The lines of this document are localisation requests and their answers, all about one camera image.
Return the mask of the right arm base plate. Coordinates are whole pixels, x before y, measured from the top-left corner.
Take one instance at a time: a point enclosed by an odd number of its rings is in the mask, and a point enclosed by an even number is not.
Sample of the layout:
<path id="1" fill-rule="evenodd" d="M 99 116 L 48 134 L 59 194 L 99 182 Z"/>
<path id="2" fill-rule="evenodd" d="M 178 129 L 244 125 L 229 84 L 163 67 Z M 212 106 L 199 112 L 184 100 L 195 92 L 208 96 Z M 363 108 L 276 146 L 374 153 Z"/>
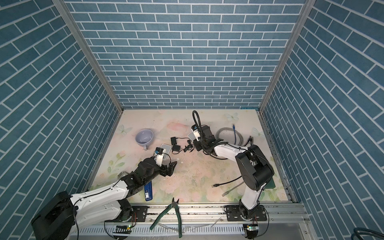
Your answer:
<path id="1" fill-rule="evenodd" d="M 224 212 L 227 216 L 228 222 L 239 222 L 239 221 L 267 221 L 267 212 L 263 205 L 258 205 L 252 210 L 248 210 L 244 206 L 240 205 L 226 205 L 224 206 Z"/>

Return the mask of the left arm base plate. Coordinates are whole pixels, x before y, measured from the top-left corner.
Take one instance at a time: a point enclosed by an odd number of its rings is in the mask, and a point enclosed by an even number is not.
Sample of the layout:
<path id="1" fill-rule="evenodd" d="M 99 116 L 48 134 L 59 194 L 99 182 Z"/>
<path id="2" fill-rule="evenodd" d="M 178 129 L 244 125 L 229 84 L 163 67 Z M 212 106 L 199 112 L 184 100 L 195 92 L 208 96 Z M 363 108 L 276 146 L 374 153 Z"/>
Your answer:
<path id="1" fill-rule="evenodd" d="M 137 223 L 144 222 L 147 217 L 148 207 L 147 206 L 133 206 L 128 209 L 122 210 L 122 212 L 113 220 L 107 220 L 108 223 L 117 222 L 129 222 Z"/>

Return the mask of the black power adapter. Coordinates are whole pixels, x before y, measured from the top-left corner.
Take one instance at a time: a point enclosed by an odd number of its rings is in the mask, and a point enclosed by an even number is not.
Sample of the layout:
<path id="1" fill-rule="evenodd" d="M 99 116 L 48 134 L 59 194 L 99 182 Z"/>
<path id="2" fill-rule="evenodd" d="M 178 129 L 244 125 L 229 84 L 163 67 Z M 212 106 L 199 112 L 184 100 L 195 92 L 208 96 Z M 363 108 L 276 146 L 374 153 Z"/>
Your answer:
<path id="1" fill-rule="evenodd" d="M 172 144 L 172 146 L 177 145 L 177 138 L 176 137 L 171 137 L 171 144 Z"/>
<path id="2" fill-rule="evenodd" d="M 179 146 L 179 145 L 173 145 L 172 146 L 172 153 L 173 154 L 177 154 L 177 153 L 179 153 L 181 151 L 181 146 Z"/>

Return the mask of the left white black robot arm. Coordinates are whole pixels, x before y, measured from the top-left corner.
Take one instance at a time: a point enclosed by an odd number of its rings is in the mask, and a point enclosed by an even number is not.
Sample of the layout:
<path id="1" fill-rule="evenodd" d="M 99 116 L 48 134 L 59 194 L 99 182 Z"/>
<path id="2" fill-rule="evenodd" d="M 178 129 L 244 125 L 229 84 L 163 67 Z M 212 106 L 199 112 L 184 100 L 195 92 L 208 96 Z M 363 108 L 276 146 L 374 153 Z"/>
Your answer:
<path id="1" fill-rule="evenodd" d="M 129 218 L 133 210 L 128 198 L 158 175 L 172 176 L 176 165 L 170 162 L 159 166 L 155 157 L 150 157 L 113 184 L 79 194 L 56 194 L 31 221 L 36 239 L 65 240 L 88 226 Z"/>

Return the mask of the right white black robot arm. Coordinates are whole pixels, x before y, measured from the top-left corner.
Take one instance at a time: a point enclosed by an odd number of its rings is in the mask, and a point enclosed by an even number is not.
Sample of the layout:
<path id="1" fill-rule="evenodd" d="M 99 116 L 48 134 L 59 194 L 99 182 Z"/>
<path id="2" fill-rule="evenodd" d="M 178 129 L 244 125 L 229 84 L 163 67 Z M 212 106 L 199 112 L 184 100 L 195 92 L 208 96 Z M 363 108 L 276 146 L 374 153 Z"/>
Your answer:
<path id="1" fill-rule="evenodd" d="M 237 163 L 244 183 L 245 192 L 239 202 L 239 211 L 245 220 L 253 218 L 260 204 L 260 196 L 266 185 L 273 179 L 275 171 L 261 149 L 256 145 L 242 147 L 215 139 L 210 127 L 197 124 L 192 126 L 197 151 L 207 155 L 228 159 Z"/>

